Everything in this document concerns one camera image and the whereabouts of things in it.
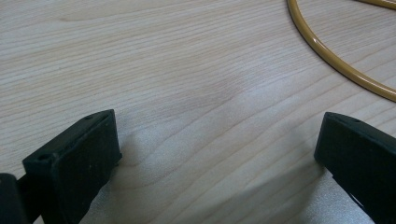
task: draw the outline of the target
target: yellow cable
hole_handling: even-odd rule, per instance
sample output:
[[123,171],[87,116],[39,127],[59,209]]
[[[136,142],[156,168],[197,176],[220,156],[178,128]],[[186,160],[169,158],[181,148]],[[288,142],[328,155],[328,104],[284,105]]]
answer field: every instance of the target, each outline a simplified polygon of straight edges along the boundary
[[[376,6],[387,7],[396,9],[396,2],[387,0],[360,0],[361,2],[373,4]],[[331,50],[329,50],[311,31],[309,26],[306,24],[303,16],[301,15],[300,9],[298,8],[296,0],[288,0],[288,6],[290,15],[294,21],[295,26],[300,31],[305,41],[311,46],[311,48],[329,65],[335,70],[354,81],[363,88],[372,91],[382,97],[385,97],[396,103],[396,90],[385,86],[359,72],[358,70],[351,67],[349,64],[341,60]]]

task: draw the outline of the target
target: cable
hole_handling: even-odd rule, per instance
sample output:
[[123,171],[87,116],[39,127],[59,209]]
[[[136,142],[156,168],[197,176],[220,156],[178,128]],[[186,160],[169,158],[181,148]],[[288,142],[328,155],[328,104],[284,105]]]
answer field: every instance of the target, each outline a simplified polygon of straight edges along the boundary
[[[372,5],[387,7],[390,9],[396,9],[396,2],[390,2],[388,0],[359,0],[364,3]],[[363,73],[359,72],[349,64],[341,60],[331,50],[329,50],[312,32],[309,26],[306,24],[300,9],[298,8],[296,0],[288,0],[288,7],[291,18],[300,34],[303,36],[309,46],[330,66],[332,66],[339,73],[354,81],[363,88],[385,97],[396,103],[396,90],[385,86],[370,77],[367,77]]]

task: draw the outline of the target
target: wooden table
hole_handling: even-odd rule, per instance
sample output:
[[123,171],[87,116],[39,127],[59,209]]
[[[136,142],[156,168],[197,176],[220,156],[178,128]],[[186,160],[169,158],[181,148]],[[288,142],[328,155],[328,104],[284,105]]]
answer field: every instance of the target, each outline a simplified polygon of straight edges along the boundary
[[[396,88],[394,11],[299,5]],[[286,1],[4,0],[0,21],[1,172],[21,177],[75,121],[116,111],[123,159],[82,223],[371,223],[313,152],[325,111],[395,136],[396,104],[323,62]]]

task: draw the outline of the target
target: wood grain surface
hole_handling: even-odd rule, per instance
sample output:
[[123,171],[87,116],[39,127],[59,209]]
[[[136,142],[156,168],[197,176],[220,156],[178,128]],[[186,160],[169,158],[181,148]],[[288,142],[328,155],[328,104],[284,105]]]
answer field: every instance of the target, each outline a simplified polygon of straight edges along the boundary
[[[394,11],[298,3],[330,49],[396,88]],[[313,152],[325,111],[396,136],[396,104],[324,63],[286,1],[2,0],[0,22],[1,172],[21,177],[75,121],[116,111],[123,159],[82,223],[371,223]]]

